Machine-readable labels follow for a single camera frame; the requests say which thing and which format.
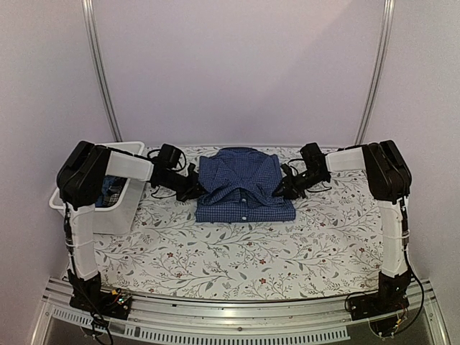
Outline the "blue plaid button shirt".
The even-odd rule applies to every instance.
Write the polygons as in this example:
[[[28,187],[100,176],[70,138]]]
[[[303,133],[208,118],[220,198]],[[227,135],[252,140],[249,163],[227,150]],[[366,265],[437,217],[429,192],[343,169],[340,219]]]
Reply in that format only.
[[[282,180],[277,155],[249,147],[220,149],[199,158],[198,182],[206,193],[198,198],[199,223],[293,221],[291,201],[273,192]]]

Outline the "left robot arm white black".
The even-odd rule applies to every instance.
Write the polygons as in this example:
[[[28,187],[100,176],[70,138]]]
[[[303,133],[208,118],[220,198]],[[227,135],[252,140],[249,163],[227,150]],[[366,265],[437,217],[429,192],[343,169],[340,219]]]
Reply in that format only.
[[[81,141],[57,175],[57,188],[65,207],[65,245],[69,253],[68,279],[74,296],[92,312],[102,311],[106,295],[101,291],[93,245],[93,215],[107,175],[148,182],[175,192],[177,201],[205,194],[198,172],[190,163],[186,175],[176,171],[182,152],[164,144],[155,157],[143,157],[117,148]]]

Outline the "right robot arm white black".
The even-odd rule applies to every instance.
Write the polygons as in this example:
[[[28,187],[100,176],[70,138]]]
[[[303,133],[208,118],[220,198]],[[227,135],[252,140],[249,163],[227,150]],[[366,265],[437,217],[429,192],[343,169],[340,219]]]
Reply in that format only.
[[[316,143],[306,144],[300,151],[305,172],[294,175],[291,168],[281,166],[285,177],[273,195],[294,200],[304,198],[310,187],[328,182],[331,173],[362,170],[367,176],[369,191],[376,200],[382,221],[383,261],[379,272],[378,291],[371,295],[350,298],[354,311],[387,313],[405,306],[406,289],[412,270],[408,262],[410,230],[408,199],[412,176],[399,149],[392,140],[338,149],[324,154]]]

